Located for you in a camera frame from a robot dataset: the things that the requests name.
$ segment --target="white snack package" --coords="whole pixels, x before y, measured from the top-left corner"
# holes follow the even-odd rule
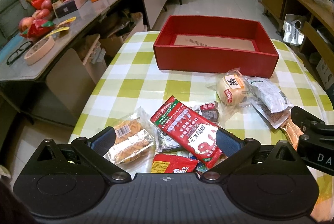
[[[277,129],[289,116],[290,111],[284,110],[278,113],[271,113],[268,107],[260,100],[254,101],[253,106],[255,109],[266,118],[274,129]]]
[[[246,80],[271,113],[282,112],[293,107],[284,93],[270,80],[260,77],[246,77]]]

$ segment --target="red box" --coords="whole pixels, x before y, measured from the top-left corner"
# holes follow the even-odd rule
[[[278,61],[260,22],[237,18],[172,15],[153,50],[161,70],[224,73],[240,68],[243,75],[270,78]]]

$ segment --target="black glasses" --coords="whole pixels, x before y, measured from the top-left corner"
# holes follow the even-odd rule
[[[17,59],[19,59],[25,51],[29,50],[34,44],[32,41],[27,41],[23,43],[14,53],[12,53],[7,59],[7,65],[13,64]]]

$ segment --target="green and white checkered tablecloth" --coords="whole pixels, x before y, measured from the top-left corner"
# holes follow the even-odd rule
[[[216,100],[216,92],[208,89],[215,84],[214,74],[158,69],[152,47],[158,34],[136,33],[124,43],[96,85],[70,142],[79,136],[92,137],[140,106],[153,115],[171,95],[183,102]],[[284,43],[276,40],[273,43],[280,58],[270,80],[294,105],[334,124],[332,104],[321,86]],[[228,119],[225,129],[241,139],[252,137],[262,144],[276,144],[285,139],[279,129],[272,129],[252,107],[244,108]],[[332,200],[332,177],[313,169],[312,173],[320,186],[318,202],[329,203]],[[330,214],[333,208],[328,206],[326,211]]]

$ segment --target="apple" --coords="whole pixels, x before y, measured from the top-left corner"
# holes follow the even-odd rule
[[[32,25],[32,22],[35,20],[33,17],[23,18],[19,23],[19,31],[22,33]]]
[[[36,10],[36,11],[32,14],[32,17],[33,17],[33,18],[36,18],[40,12],[41,12],[41,10]]]
[[[39,13],[35,16],[35,18],[45,18],[49,16],[50,10],[44,8],[43,10],[40,10]]]
[[[49,9],[49,11],[52,11],[53,10],[53,7],[52,7],[52,3],[51,3],[51,0],[45,0],[42,5],[41,5],[41,9]]]

